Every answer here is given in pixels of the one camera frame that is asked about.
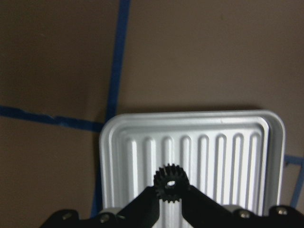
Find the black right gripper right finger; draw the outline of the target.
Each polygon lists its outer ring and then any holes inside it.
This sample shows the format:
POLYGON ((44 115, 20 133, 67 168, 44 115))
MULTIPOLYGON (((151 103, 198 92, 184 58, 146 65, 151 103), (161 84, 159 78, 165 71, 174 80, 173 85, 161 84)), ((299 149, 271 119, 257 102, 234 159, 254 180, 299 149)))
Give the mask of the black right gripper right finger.
POLYGON ((194 228, 223 228, 233 222, 230 211, 192 185, 181 193, 181 212, 194 228))

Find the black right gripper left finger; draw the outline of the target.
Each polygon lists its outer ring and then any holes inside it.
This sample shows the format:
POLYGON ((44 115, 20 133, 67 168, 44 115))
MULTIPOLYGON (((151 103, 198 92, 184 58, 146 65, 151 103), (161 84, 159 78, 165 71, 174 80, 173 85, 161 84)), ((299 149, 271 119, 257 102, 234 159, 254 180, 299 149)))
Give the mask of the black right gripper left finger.
POLYGON ((152 228, 160 217, 160 200, 154 187, 146 187, 118 212, 120 228, 152 228))

